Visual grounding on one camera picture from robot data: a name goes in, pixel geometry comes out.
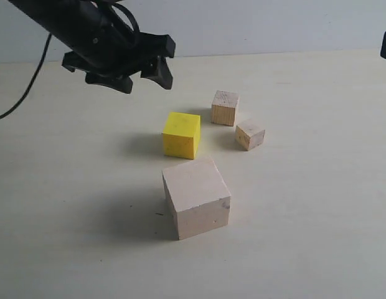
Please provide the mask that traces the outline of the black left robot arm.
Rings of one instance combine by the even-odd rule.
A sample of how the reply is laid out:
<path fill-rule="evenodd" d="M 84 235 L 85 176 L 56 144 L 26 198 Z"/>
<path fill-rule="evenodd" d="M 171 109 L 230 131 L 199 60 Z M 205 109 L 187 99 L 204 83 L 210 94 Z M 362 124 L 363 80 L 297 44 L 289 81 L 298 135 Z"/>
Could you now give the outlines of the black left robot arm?
<path fill-rule="evenodd" d="M 87 84 L 129 94 L 131 76 L 140 73 L 165 90 L 173 77 L 166 60 L 176 43 L 169 35 L 142 32 L 118 1 L 13 0 L 12 5 L 70 48 L 62 66 L 86 73 Z"/>

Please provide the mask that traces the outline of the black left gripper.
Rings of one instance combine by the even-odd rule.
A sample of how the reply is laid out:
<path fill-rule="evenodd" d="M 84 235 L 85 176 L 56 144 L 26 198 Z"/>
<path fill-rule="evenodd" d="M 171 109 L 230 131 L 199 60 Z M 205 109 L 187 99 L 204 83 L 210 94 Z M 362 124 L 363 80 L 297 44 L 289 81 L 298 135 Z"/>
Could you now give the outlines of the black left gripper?
<path fill-rule="evenodd" d="M 85 72 L 87 84 L 131 93 L 130 76 L 139 72 L 165 90 L 172 88 L 166 59 L 174 57 L 176 43 L 169 35 L 141 32 L 136 23 L 129 27 L 109 18 L 81 18 L 62 26 L 62 42 L 71 49 L 62 66 Z"/>

